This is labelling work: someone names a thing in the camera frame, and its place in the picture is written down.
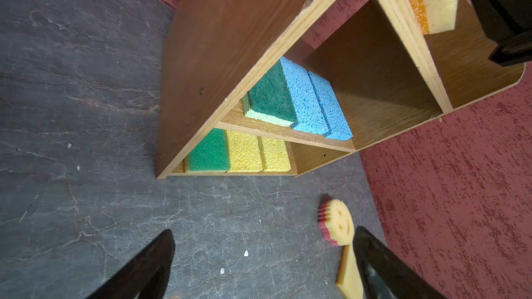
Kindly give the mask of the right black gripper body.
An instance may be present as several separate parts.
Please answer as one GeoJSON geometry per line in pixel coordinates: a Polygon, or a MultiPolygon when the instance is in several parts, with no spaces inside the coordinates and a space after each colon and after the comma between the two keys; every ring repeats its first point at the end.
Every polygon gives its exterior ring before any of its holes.
{"type": "Polygon", "coordinates": [[[531,0],[471,0],[487,38],[489,60],[500,66],[531,61],[531,0]]]}

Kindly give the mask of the yellow smiley face sponge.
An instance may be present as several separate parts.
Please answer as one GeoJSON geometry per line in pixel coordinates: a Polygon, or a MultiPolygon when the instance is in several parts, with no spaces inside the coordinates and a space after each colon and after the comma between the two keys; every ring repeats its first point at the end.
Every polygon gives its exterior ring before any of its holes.
{"type": "Polygon", "coordinates": [[[333,246],[347,246],[353,242],[353,218],[347,205],[339,199],[332,199],[319,206],[318,227],[324,239],[333,246]]]}

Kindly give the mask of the light blue sponge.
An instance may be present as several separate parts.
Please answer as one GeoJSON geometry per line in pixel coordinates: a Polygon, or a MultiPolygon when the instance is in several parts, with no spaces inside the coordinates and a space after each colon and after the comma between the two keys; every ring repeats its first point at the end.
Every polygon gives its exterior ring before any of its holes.
{"type": "Polygon", "coordinates": [[[339,141],[347,141],[353,138],[353,133],[331,87],[331,83],[311,71],[308,72],[308,75],[328,125],[328,131],[324,136],[339,141]]]}
{"type": "Polygon", "coordinates": [[[296,112],[291,128],[324,136],[328,126],[307,70],[285,57],[280,63],[296,112]]]}

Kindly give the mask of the bright green sponge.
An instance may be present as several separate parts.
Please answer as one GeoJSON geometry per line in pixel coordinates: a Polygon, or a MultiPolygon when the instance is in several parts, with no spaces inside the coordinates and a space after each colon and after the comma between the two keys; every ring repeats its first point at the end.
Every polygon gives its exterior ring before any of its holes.
{"type": "Polygon", "coordinates": [[[185,172],[226,172],[229,154],[226,133],[212,129],[185,158],[185,172]]]}

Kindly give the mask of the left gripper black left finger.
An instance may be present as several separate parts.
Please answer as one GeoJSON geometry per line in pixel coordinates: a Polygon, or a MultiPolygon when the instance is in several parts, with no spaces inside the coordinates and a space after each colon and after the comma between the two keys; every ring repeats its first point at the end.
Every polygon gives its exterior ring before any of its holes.
{"type": "Polygon", "coordinates": [[[174,254],[173,233],[166,229],[89,297],[163,298],[174,254]]]}

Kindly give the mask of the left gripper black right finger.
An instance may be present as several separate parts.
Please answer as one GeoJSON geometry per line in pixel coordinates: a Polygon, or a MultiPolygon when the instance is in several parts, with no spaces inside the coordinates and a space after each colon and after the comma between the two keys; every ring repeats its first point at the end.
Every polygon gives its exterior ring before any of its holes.
{"type": "Polygon", "coordinates": [[[445,298],[363,226],[353,252],[367,298],[445,298]]]}

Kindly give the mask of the dark green sponge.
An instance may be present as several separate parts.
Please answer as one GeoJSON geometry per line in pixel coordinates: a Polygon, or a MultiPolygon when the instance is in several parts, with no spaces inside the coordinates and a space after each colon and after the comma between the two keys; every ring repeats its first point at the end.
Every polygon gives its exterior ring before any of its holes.
{"type": "Polygon", "coordinates": [[[296,122],[288,83],[278,61],[242,98],[245,117],[281,127],[296,122]]]}

